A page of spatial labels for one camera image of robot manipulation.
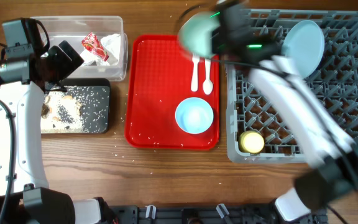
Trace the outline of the green bowl with food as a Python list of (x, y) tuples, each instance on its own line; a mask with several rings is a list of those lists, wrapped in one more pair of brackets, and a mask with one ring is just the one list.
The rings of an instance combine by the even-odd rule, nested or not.
[(190, 17), (180, 28), (178, 39), (181, 46), (201, 58), (214, 57), (212, 36), (219, 21), (212, 12), (199, 12)]

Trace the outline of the white plastic fork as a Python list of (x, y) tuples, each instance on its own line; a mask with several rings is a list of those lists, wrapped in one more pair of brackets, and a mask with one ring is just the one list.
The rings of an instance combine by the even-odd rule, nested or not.
[(200, 61), (200, 57), (196, 54), (192, 55), (192, 62), (193, 62), (193, 73), (191, 78), (191, 91), (196, 92), (198, 91), (198, 64)]

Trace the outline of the red snack wrapper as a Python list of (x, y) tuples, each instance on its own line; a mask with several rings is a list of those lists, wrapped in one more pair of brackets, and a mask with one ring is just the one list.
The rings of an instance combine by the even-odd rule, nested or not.
[(107, 51), (104, 49), (97, 36), (93, 32), (90, 32), (81, 41), (81, 44), (86, 50), (98, 56), (103, 61), (106, 61), (109, 58)]

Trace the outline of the white plastic spoon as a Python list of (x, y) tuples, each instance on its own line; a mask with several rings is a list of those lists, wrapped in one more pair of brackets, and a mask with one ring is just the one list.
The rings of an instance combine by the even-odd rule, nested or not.
[(206, 95), (210, 95), (213, 90), (213, 83), (211, 81), (211, 61), (210, 61), (210, 59), (205, 59), (204, 65), (205, 65), (205, 81), (203, 82), (203, 91)]

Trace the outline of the white napkin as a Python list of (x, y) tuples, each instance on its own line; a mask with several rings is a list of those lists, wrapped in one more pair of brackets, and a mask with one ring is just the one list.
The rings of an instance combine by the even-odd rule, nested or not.
[(107, 51), (109, 58), (106, 61), (103, 61), (83, 47), (84, 50), (80, 53), (80, 56), (83, 59), (82, 67), (91, 65), (112, 66), (118, 63), (121, 51), (121, 36), (119, 34), (113, 34), (98, 40)]

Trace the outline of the light blue plate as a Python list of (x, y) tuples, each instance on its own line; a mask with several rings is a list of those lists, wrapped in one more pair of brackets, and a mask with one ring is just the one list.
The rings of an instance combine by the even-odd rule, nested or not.
[(292, 27), (282, 45), (282, 55), (291, 58), (302, 78), (310, 76), (320, 64), (325, 41), (321, 28), (311, 20)]

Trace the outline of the light blue bowl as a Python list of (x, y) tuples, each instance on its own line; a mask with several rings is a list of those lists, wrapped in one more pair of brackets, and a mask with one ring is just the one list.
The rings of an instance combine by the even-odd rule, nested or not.
[(178, 127), (188, 134), (204, 133), (211, 127), (213, 120), (213, 109), (202, 98), (187, 98), (179, 103), (175, 110)]

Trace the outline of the yellow plastic cup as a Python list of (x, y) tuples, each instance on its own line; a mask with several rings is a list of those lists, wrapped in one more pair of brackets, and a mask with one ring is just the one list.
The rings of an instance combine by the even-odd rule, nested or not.
[(264, 138), (255, 131), (243, 132), (238, 140), (239, 149), (242, 152), (248, 152), (250, 154), (258, 154), (265, 146)]

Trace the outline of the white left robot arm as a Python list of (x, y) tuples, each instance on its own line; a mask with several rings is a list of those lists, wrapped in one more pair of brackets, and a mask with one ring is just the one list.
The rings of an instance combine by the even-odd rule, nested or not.
[(82, 64), (68, 43), (11, 44), (0, 59), (0, 223), (113, 223), (96, 197), (73, 201), (51, 190), (42, 162), (40, 120), (45, 84)]

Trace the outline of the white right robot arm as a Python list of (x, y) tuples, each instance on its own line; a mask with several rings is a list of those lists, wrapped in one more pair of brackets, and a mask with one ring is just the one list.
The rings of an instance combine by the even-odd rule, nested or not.
[(279, 222), (299, 220), (355, 191), (358, 194), (358, 141), (326, 111), (303, 81), (292, 59), (267, 35), (255, 36), (239, 1), (219, 1), (213, 32), (216, 54), (232, 56), (249, 69), (249, 81), (273, 104), (300, 145), (310, 171), (272, 202)]

